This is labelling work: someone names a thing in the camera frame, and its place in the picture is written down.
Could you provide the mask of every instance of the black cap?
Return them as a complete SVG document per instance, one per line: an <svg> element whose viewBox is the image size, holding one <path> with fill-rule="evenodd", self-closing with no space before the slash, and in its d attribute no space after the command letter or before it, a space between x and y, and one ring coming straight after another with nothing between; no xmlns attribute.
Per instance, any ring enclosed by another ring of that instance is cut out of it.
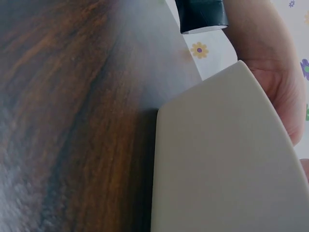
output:
<svg viewBox="0 0 309 232"><path fill-rule="evenodd" d="M175 0L181 34L223 29L228 20L223 0Z"/></svg>

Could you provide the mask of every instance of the finger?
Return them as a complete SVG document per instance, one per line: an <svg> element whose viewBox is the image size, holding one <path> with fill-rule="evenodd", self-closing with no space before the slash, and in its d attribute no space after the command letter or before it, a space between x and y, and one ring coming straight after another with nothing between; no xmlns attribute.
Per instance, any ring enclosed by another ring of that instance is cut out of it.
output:
<svg viewBox="0 0 309 232"><path fill-rule="evenodd" d="M301 162L301 165L303 166L307 180L309 182L309 159L301 159L300 162Z"/></svg>

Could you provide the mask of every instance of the wooden table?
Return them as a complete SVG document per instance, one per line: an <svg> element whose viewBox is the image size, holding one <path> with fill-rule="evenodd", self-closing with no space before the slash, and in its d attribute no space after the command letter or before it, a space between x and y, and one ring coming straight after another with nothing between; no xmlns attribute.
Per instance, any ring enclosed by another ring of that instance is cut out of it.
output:
<svg viewBox="0 0 309 232"><path fill-rule="evenodd" d="M149 231L156 112L199 81L163 0L1 0L1 232Z"/></svg>

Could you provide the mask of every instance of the beige plastic case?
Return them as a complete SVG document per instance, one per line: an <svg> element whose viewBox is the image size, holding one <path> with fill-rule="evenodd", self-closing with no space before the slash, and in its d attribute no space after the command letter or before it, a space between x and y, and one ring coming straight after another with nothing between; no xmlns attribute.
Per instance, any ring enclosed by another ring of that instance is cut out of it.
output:
<svg viewBox="0 0 309 232"><path fill-rule="evenodd" d="M151 232L308 232L309 188L242 62L158 113Z"/></svg>

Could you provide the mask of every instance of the flower pattern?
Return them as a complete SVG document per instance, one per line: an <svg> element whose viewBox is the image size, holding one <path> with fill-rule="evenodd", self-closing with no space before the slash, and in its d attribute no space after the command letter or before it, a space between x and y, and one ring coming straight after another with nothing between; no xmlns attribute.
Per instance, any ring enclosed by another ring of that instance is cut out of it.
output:
<svg viewBox="0 0 309 232"><path fill-rule="evenodd" d="M289 7L294 7L294 5L295 5L295 1L294 0L290 1Z"/></svg>
<svg viewBox="0 0 309 232"><path fill-rule="evenodd" d="M197 42L196 44L192 44L192 48L190 49L192 55L199 59L206 58L209 51L207 50L207 46L202 44L201 42Z"/></svg>
<svg viewBox="0 0 309 232"><path fill-rule="evenodd" d="M306 59L303 59L302 62L300 62L301 68L303 70L304 77L309 80L309 62Z"/></svg>
<svg viewBox="0 0 309 232"><path fill-rule="evenodd" d="M305 23L307 25L309 25L309 11L307 12L307 14L305 15Z"/></svg>
<svg viewBox="0 0 309 232"><path fill-rule="evenodd" d="M307 110L306 110L306 121L309 121L309 109L307 104Z"/></svg>

